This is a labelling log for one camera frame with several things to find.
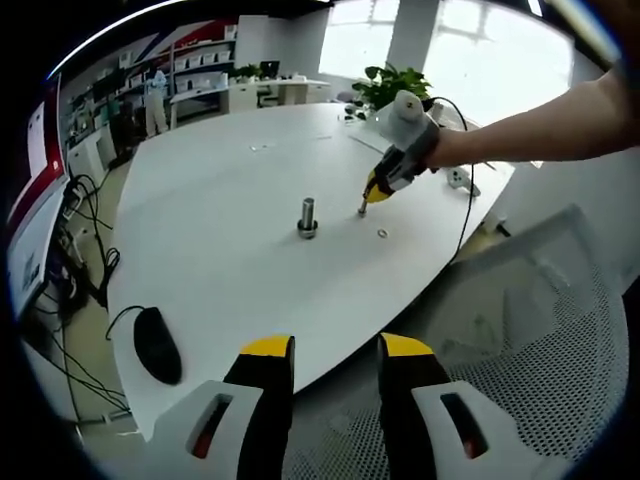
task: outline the window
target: window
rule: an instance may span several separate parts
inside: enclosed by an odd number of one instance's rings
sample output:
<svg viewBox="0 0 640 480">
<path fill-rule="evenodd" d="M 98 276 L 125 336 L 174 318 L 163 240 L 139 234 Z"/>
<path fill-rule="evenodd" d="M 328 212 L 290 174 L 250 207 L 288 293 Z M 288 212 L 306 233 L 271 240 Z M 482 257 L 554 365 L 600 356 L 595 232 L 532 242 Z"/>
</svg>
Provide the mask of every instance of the window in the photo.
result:
<svg viewBox="0 0 640 480">
<path fill-rule="evenodd" d="M 572 67 L 571 39 L 535 18 L 478 0 L 447 0 L 424 74 L 432 94 L 486 125 L 564 93 Z"/>
<path fill-rule="evenodd" d="M 343 0 L 329 15 L 320 73 L 364 77 L 370 65 L 384 67 L 399 0 Z"/>
</svg>

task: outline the green leaves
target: green leaves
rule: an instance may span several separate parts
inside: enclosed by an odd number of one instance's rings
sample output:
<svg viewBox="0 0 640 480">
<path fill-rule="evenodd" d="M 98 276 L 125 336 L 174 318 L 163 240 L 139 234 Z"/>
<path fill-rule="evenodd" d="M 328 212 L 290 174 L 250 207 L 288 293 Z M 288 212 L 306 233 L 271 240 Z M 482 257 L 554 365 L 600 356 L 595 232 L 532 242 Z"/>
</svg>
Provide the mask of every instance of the green leaves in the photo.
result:
<svg viewBox="0 0 640 480">
<path fill-rule="evenodd" d="M 231 70 L 231 72 L 229 72 L 229 76 L 232 78 L 238 78 L 238 77 L 259 77 L 260 75 L 262 75 L 262 70 L 260 69 L 260 67 L 258 65 L 253 65 L 253 64 L 248 64 L 245 65 L 244 67 L 240 67 L 240 68 L 234 68 Z"/>
<path fill-rule="evenodd" d="M 351 87 L 360 92 L 361 98 L 374 110 L 380 110 L 391 103 L 400 90 L 408 90 L 421 100 L 429 98 L 427 88 L 431 87 L 431 84 L 424 79 L 421 72 L 411 67 L 404 71 L 398 71 L 393 65 L 387 63 L 386 68 L 367 67 L 364 73 L 370 82 L 356 82 Z"/>
<path fill-rule="evenodd" d="M 367 67 L 364 69 L 364 73 L 369 80 L 373 80 L 378 76 L 380 70 L 382 70 L 380 67 Z"/>
</svg>

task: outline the potted plant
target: potted plant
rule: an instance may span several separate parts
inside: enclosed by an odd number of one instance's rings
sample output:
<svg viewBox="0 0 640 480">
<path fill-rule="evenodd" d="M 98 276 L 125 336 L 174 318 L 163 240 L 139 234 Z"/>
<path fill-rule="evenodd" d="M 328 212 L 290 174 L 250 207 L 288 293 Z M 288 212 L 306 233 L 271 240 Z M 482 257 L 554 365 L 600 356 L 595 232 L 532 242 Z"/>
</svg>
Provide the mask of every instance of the potted plant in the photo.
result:
<svg viewBox="0 0 640 480">
<path fill-rule="evenodd" d="M 234 78 L 238 83 L 251 83 L 261 74 L 262 70 L 260 70 L 260 67 L 250 63 L 244 67 L 232 69 L 229 76 Z"/>
<path fill-rule="evenodd" d="M 356 101 L 345 108 L 349 116 L 355 115 L 357 118 L 366 120 L 370 112 L 378 111 L 391 103 L 400 90 L 407 90 L 420 100 L 429 98 L 427 88 L 431 87 L 431 84 L 425 80 L 422 73 L 411 67 L 398 71 L 393 65 L 387 63 L 386 68 L 367 67 L 364 73 L 369 81 L 356 82 L 351 86 L 360 95 Z"/>
</svg>

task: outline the computer monitor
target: computer monitor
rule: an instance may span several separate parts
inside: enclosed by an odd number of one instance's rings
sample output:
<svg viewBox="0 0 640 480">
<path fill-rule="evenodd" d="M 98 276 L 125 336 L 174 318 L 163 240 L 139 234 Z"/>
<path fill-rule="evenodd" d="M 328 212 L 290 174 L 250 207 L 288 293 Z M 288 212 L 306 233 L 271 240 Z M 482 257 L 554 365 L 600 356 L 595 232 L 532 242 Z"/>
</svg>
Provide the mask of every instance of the computer monitor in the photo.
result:
<svg viewBox="0 0 640 480">
<path fill-rule="evenodd" d="M 5 225 L 7 270 L 14 318 L 20 318 L 44 287 L 47 253 L 69 177 L 58 130 L 59 77 L 31 115 L 13 159 L 17 175 Z"/>
<path fill-rule="evenodd" d="M 278 76 L 278 70 L 280 69 L 280 62 L 273 60 L 270 62 L 260 62 L 260 70 L 262 76 L 267 78 L 276 78 Z"/>
</svg>

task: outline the human arm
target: human arm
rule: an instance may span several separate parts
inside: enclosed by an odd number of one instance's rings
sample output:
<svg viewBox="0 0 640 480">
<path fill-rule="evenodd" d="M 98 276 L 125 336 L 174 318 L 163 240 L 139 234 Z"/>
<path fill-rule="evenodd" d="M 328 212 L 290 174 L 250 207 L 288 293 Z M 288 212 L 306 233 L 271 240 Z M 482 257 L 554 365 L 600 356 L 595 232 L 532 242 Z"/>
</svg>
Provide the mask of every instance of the human arm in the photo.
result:
<svg viewBox="0 0 640 480">
<path fill-rule="evenodd" d="M 442 130 L 429 167 L 488 160 L 593 158 L 638 144 L 640 120 L 618 73 L 610 71 L 540 107 L 471 132 Z"/>
</svg>

